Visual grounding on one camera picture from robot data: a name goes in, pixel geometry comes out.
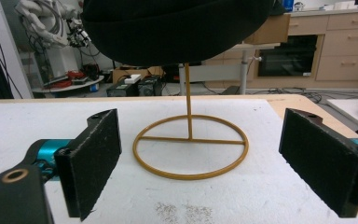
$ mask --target wall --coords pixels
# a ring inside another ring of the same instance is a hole
[[[5,13],[3,12],[2,6],[0,4],[0,43],[2,49],[4,50],[4,55],[0,51],[0,58],[5,56],[7,63],[7,71],[9,72],[13,82],[10,83],[11,89],[13,90],[13,96],[16,99],[33,98],[31,94],[28,80],[25,77],[25,73],[22,69],[21,62],[19,59],[19,54],[15,49],[13,37],[10,30],[8,29],[7,20],[5,18]]]

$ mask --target countertop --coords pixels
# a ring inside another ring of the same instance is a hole
[[[108,108],[117,108],[123,153],[100,200],[95,204],[95,211],[83,223],[242,223],[244,220],[249,223],[285,224],[358,223],[358,218],[337,218],[293,174],[277,149],[286,107],[317,114],[324,118],[325,125],[346,137],[357,137],[355,132],[304,96],[192,98],[195,113],[230,120],[239,125],[249,137],[247,158],[225,175],[203,181],[184,182],[152,175],[135,163],[131,154],[134,136],[153,120],[183,113],[184,97],[0,101],[0,172],[22,159],[26,148],[33,141],[46,138],[71,139],[84,129],[88,116]],[[219,137],[225,137],[224,134],[232,137],[226,129],[222,129],[224,132],[215,132],[212,130],[214,125],[200,123],[200,120],[196,122],[196,134],[219,133]],[[166,127],[164,132],[177,135],[186,132],[184,130]],[[167,149],[170,147],[154,146],[154,150],[164,148],[156,151],[158,153],[169,152]],[[153,159],[155,154],[143,155]],[[216,155],[217,161],[226,157],[222,157],[221,153]],[[167,158],[169,157],[156,157],[155,162],[167,162],[168,167],[171,167],[172,162]],[[198,167],[199,160],[194,161],[194,167]],[[77,219],[67,215],[60,183],[48,182],[46,190],[55,221],[79,223]]]
[[[346,13],[358,13],[358,8],[342,9],[342,10],[315,10],[315,11],[299,11],[290,12],[291,17],[305,17],[305,16],[324,16],[324,15],[337,15]]]

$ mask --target desk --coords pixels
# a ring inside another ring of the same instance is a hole
[[[44,93],[47,97],[49,97],[49,94],[54,94],[54,93],[60,93],[63,91],[72,91],[72,90],[77,90],[77,89],[81,89],[81,88],[85,88],[94,84],[97,84],[98,82],[103,80],[103,76],[98,77],[97,80],[92,80],[92,81],[88,81],[83,85],[72,85],[69,87],[65,87],[65,88],[34,88],[32,89],[33,92],[37,92],[37,93]]]

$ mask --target stand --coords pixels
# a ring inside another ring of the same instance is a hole
[[[163,177],[171,178],[171,179],[178,179],[178,180],[197,180],[197,179],[206,179],[215,177],[218,175],[222,175],[232,169],[234,169],[236,166],[238,166],[243,159],[246,157],[246,154],[248,152],[249,143],[248,139],[245,135],[245,133],[235,124],[230,123],[224,119],[219,119],[216,117],[206,116],[206,115],[192,115],[191,114],[191,97],[190,97],[190,75],[189,75],[189,65],[186,63],[185,65],[186,70],[186,107],[187,107],[187,114],[182,116],[176,116],[171,117],[167,119],[159,120],[146,128],[144,128],[135,138],[134,143],[132,145],[132,151],[135,156],[135,159],[149,172],[160,175]],[[179,119],[187,119],[187,126],[188,126],[188,138],[174,138],[174,137],[160,137],[160,136],[145,136],[145,134],[150,131],[151,129],[159,126],[160,124],[170,122],[173,120],[179,120]],[[212,120],[221,124],[224,124],[234,131],[236,131],[241,136],[241,141],[234,141],[234,140],[214,140],[214,139],[197,139],[193,138],[193,119],[207,119]],[[149,141],[167,141],[167,142],[185,142],[185,143],[199,143],[199,144],[221,144],[221,145],[243,145],[243,152],[241,155],[230,165],[215,170],[209,173],[202,173],[202,174],[194,174],[194,175],[181,175],[181,174],[174,174],[174,173],[168,173],[165,171],[161,171],[159,169],[156,169],[147,163],[145,163],[142,158],[138,154],[138,143],[142,140],[149,140]]]

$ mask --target gray floor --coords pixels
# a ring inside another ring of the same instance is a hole
[[[99,90],[97,92],[90,92],[89,89],[85,88],[78,91],[68,91],[65,94],[61,94],[60,97],[75,97],[75,98],[90,98],[90,97],[107,97],[106,90],[113,86],[111,83],[100,83]],[[191,84],[192,95],[215,95],[221,94],[223,89],[208,89],[203,83]],[[358,89],[248,89],[247,94],[302,94],[311,99],[315,104],[320,106],[322,109],[333,115],[336,119],[347,125],[350,129],[358,130],[358,124],[348,119],[344,115],[336,111],[336,109],[330,107],[326,100],[327,99],[358,99]],[[180,87],[178,83],[167,83],[163,88],[162,95],[179,95]]]

